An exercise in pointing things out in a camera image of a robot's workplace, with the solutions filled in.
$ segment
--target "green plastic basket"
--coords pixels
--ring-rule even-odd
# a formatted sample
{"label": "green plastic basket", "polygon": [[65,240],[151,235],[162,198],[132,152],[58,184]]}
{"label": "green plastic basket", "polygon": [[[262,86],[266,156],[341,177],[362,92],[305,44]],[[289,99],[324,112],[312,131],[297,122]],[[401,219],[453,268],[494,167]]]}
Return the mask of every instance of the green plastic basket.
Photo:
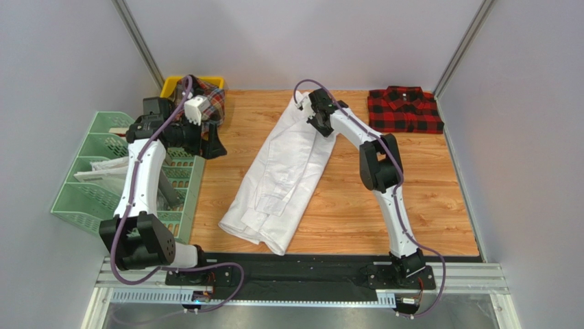
{"label": "green plastic basket", "polygon": [[[53,215],[99,236],[99,223],[113,218],[121,196],[95,184],[78,182],[73,174],[91,171],[91,162],[126,156],[125,139],[108,132],[112,127],[129,127],[132,123],[134,119],[123,112],[98,112],[95,115],[51,209]],[[181,148],[170,148],[167,153],[172,158],[172,165],[163,165],[162,170],[184,205],[171,210],[159,210],[158,218],[179,242],[188,243],[205,160]]]}

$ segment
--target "wooden table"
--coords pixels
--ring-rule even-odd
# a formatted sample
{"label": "wooden table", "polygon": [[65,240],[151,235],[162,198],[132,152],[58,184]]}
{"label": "wooden table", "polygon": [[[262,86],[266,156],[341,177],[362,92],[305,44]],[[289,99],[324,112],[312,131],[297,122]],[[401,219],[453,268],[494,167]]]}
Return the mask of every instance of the wooden table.
{"label": "wooden table", "polygon": [[[367,91],[333,93],[368,122]],[[231,236],[217,224],[291,96],[290,90],[228,91],[227,117],[219,137],[229,154],[206,163],[191,243],[207,252],[270,252],[263,243]],[[443,135],[395,136],[404,165],[404,201],[416,239],[445,255],[478,255]],[[339,136],[288,254],[388,253],[381,211],[358,170],[356,148]]]}

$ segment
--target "yellow bin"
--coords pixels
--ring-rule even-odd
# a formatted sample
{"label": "yellow bin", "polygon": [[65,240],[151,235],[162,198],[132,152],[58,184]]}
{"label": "yellow bin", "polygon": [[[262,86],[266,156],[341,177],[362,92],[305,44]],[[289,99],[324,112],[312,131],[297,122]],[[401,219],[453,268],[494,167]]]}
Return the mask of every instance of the yellow bin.
{"label": "yellow bin", "polygon": [[[183,77],[177,75],[168,77],[165,80],[165,85],[162,87],[162,92],[160,93],[160,96],[162,98],[170,97],[172,95],[172,92],[174,91],[174,88],[176,88],[177,82],[179,82],[182,78]],[[210,84],[214,84],[215,86],[218,86],[220,89],[223,89],[223,87],[225,86],[225,81],[223,80],[222,77],[198,77],[198,78]]]}

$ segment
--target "folded white cloth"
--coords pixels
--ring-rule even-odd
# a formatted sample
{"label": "folded white cloth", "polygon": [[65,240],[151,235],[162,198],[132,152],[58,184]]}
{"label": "folded white cloth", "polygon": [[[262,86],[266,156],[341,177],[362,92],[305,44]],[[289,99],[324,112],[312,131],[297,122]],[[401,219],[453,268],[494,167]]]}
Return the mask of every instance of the folded white cloth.
{"label": "folded white cloth", "polygon": [[[307,94],[296,93],[298,101]],[[335,133],[325,138],[292,99],[245,174],[219,223],[224,231],[283,255],[328,162]]]}

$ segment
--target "crumpled plaid shirt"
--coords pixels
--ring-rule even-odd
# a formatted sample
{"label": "crumpled plaid shirt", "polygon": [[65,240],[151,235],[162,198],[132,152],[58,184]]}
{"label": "crumpled plaid shirt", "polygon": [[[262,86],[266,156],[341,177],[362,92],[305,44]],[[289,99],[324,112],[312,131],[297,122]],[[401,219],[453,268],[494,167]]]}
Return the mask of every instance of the crumpled plaid shirt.
{"label": "crumpled plaid shirt", "polygon": [[434,95],[420,87],[389,86],[371,90],[367,109],[369,126],[378,132],[442,134],[444,129]]}
{"label": "crumpled plaid shirt", "polygon": [[[202,93],[211,103],[211,106],[201,112],[202,133],[204,134],[209,131],[209,124],[211,122],[215,122],[217,125],[222,125],[225,121],[225,90],[193,75],[191,75],[191,77],[193,78],[193,89],[195,90],[195,94]],[[184,86],[181,84],[181,81],[179,81],[176,84],[173,94],[175,106],[180,103],[183,90]]]}

